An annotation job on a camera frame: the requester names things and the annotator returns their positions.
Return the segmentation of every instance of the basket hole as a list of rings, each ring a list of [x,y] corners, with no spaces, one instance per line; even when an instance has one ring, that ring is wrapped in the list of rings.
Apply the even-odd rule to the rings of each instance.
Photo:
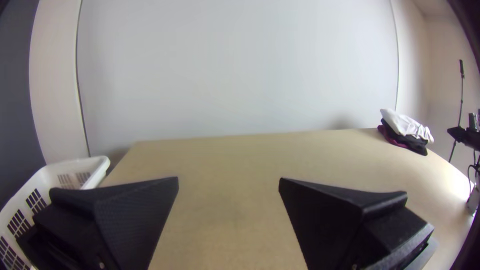
[[[67,190],[76,190],[72,179],[70,178],[69,174],[58,174],[58,181],[60,182],[60,186]]]
[[[0,236],[0,259],[8,269],[28,270],[29,266],[10,247],[3,236]]]
[[[85,184],[92,174],[90,172],[77,172],[75,173],[76,179],[80,185]]]
[[[24,215],[20,210],[17,210],[16,213],[11,217],[10,222],[6,226],[10,233],[17,239],[22,236],[26,231],[28,231],[32,226],[25,219]]]
[[[37,214],[40,212],[40,210],[44,209],[47,207],[47,204],[45,203],[44,198],[42,198],[42,195],[40,195],[40,192],[38,189],[34,189],[32,193],[26,198],[25,200],[26,204],[28,207],[30,207],[30,210],[34,213]]]

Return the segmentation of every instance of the folded clothes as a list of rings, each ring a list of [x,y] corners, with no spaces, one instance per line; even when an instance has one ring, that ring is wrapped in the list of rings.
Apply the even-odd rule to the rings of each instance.
[[[397,146],[403,145],[403,146],[406,146],[405,148],[417,154],[420,154],[422,156],[428,155],[427,147],[426,147],[426,145],[429,143],[428,140],[422,139],[422,138],[415,138],[412,135],[406,135],[406,136],[398,135],[394,131],[394,129],[385,121],[385,119],[382,119],[381,123],[383,125],[383,129],[385,132],[381,131],[382,128],[380,126],[378,127],[378,131],[380,131],[383,134],[383,136],[389,143],[392,143],[391,140],[394,140],[395,143],[392,143],[393,145],[397,145]]]
[[[407,149],[409,148],[406,144],[398,143],[396,140],[390,138],[389,135],[387,134],[387,130],[385,129],[384,125],[381,124],[377,126],[377,129],[385,137],[385,140],[387,140],[387,142],[391,143],[392,145],[398,146],[401,148],[407,148]]]
[[[434,142],[434,137],[427,126],[423,126],[414,119],[399,114],[392,109],[380,109],[381,116],[385,122],[395,131],[396,134],[407,136],[411,135],[415,139],[424,139],[428,143]]]

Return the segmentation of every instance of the wooden table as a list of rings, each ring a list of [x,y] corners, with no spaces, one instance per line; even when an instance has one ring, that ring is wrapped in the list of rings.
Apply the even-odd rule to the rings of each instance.
[[[101,186],[178,176],[180,190],[152,270],[306,270],[278,192],[280,177],[372,192],[408,192],[435,226],[425,269],[449,269],[473,218],[467,178],[428,151],[387,143],[376,129],[142,141]]]

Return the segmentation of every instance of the textured black surface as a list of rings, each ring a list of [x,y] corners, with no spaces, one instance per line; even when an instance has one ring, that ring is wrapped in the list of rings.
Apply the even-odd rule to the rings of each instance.
[[[310,270],[363,268],[384,258],[389,260],[382,266],[394,269],[389,263],[409,263],[431,234],[419,234],[431,225],[405,208],[403,191],[364,192],[285,178],[278,189]]]
[[[429,262],[430,258],[437,250],[439,243],[435,238],[430,237],[426,243],[425,249],[415,258],[409,265],[405,267],[405,270],[419,270],[423,269]]]
[[[19,244],[30,241],[28,252],[37,249],[32,258],[43,260],[42,266],[59,257],[43,251],[53,244],[82,268],[99,269],[103,262],[111,270],[147,270],[178,191],[177,177],[90,190],[53,188],[52,204],[33,217],[38,233]]]

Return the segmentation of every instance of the white cloth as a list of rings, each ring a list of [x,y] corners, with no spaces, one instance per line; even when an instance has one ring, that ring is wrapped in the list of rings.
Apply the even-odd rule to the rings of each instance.
[[[430,129],[414,119],[399,114],[392,109],[380,109],[380,113],[385,122],[387,122],[398,135],[412,135],[416,139],[422,138],[429,143],[434,142],[434,137],[430,133]]]

